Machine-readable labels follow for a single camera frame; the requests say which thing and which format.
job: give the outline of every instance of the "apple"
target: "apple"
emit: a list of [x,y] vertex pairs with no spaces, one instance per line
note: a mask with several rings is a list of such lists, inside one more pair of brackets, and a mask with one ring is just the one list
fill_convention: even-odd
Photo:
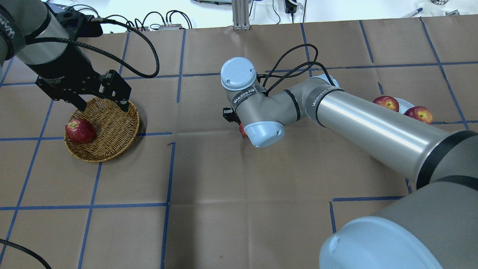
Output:
[[242,134],[242,136],[247,136],[246,131],[244,131],[244,125],[242,125],[242,123],[239,123],[239,132]]
[[380,96],[377,97],[373,102],[379,106],[383,106],[398,112],[398,101],[392,96]]
[[423,106],[414,106],[409,110],[405,111],[404,115],[427,124],[432,124],[433,121],[432,113],[426,107]]
[[95,137],[93,125],[83,119],[72,119],[65,125],[66,135],[73,143],[88,143]]

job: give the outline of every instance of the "white floor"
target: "white floor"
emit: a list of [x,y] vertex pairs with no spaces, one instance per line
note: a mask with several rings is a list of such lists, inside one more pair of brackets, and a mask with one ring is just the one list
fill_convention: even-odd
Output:
[[[284,12],[285,0],[254,1],[250,16],[250,23],[275,24],[278,17],[272,9],[272,3],[281,17],[281,23],[292,23],[291,16]],[[230,4],[216,5],[194,0],[50,0],[51,3],[74,5],[85,4],[94,7],[102,17],[120,14],[129,20],[138,18],[141,21],[150,11],[158,11],[163,16],[169,10],[180,10],[186,13],[194,28],[224,27],[232,25],[232,7]],[[430,0],[308,0],[305,22],[348,21],[368,19],[402,18],[418,8],[423,11],[418,16],[444,16],[445,11],[457,10],[460,14],[478,14],[478,1],[449,0],[445,5],[432,4]],[[303,11],[298,9],[294,15],[294,22],[302,22]],[[160,23],[158,15],[151,15],[146,25]],[[174,23],[186,25],[181,15],[175,14]],[[118,26],[106,26],[104,32],[124,32]]]

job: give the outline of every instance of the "wicker basket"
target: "wicker basket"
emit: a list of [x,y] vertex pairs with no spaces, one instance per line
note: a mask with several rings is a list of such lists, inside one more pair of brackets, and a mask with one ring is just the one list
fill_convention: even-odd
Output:
[[90,163],[104,162],[123,153],[133,142],[140,127],[136,106],[128,101],[129,110],[123,112],[113,101],[95,97],[87,102],[84,112],[76,110],[70,117],[93,124],[96,135],[89,143],[70,141],[65,132],[65,144],[76,158]]

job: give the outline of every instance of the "pen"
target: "pen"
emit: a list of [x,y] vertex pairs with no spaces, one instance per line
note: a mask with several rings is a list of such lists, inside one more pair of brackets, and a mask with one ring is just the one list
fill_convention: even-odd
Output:
[[419,9],[413,11],[412,13],[406,15],[404,18],[411,18],[411,17],[417,15],[418,13],[422,12],[422,10],[423,10],[423,8],[419,8]]

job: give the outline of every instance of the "robotic arm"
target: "robotic arm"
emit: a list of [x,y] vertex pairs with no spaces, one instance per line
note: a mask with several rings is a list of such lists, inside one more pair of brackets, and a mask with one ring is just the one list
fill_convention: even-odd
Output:
[[[99,23],[104,21],[75,10],[56,14],[40,0],[2,0],[0,64],[16,55],[38,74],[35,84],[51,99],[62,99],[81,111],[86,108],[81,94],[110,99],[123,111],[128,111],[131,87],[125,80],[115,70],[100,75],[78,46],[60,43],[75,41],[78,37],[100,36],[103,32]],[[148,77],[154,77],[159,72],[159,62],[152,44],[150,47],[157,60],[157,69]]]
[[312,77],[268,97],[247,59],[228,60],[221,83],[255,147],[309,117],[414,180],[416,193],[348,223],[323,244],[320,268],[478,268],[478,134],[450,134]]

